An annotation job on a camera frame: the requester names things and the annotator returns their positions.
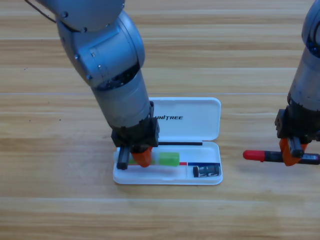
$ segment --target white plastic case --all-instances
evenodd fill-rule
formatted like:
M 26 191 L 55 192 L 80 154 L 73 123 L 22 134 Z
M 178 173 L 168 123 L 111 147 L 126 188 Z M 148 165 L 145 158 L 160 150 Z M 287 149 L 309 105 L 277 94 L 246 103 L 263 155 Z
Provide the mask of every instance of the white plastic case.
M 217 185 L 223 180 L 219 146 L 221 103 L 213 97 L 151 97 L 160 126 L 159 142 L 198 145 L 159 145 L 153 152 L 179 152 L 179 166 L 129 165 L 117 169 L 119 148 L 113 155 L 113 179 L 125 185 Z M 219 174 L 194 177 L 193 168 L 219 164 Z

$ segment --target wood grain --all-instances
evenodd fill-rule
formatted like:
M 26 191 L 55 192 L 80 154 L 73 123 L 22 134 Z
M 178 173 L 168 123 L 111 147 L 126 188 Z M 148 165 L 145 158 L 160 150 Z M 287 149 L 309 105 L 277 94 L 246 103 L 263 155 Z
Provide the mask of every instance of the wood grain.
M 112 177 L 111 129 L 55 25 L 22 0 L 0 0 L 0 239 L 318 240 L 320 168 L 242 157 L 279 149 L 274 120 L 312 3 L 127 0 L 149 95 L 221 101 L 224 179 L 124 186 Z

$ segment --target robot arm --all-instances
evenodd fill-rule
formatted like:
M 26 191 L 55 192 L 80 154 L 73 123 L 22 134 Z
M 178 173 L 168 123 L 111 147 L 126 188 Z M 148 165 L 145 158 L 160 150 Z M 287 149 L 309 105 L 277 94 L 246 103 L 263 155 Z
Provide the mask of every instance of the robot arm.
M 117 168 L 127 169 L 130 153 L 148 167 L 160 129 L 141 72 L 144 44 L 123 10 L 125 0 L 36 1 L 54 13 L 68 58 L 112 128 Z
M 320 141 L 320 0 L 311 6 L 302 29 L 305 44 L 288 93 L 288 106 L 275 120 L 282 158 L 287 166 L 300 161 L 313 140 Z

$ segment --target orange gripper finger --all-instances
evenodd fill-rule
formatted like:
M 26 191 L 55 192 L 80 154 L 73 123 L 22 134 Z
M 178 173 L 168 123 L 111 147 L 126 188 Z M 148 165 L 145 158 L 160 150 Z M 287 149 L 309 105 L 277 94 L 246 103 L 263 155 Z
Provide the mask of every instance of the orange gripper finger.
M 300 162 L 301 158 L 291 156 L 287 138 L 281 139 L 279 145 L 280 145 L 280 149 L 282 152 L 283 162 L 287 167 L 293 166 L 293 165 L 297 164 L 298 162 Z M 305 151 L 307 146 L 308 146 L 308 144 L 302 144 L 301 145 L 302 150 Z
M 148 149 L 144 152 L 131 153 L 131 155 L 133 157 L 133 160 L 135 160 L 137 164 L 139 164 L 143 168 L 147 168 L 152 162 L 151 151 L 152 146 L 148 147 Z

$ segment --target case lid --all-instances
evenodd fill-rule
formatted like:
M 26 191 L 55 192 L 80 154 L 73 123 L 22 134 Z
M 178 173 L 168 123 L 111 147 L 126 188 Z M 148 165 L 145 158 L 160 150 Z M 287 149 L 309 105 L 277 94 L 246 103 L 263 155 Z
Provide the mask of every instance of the case lid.
M 214 97 L 150 97 L 159 142 L 212 141 L 219 136 L 221 103 Z

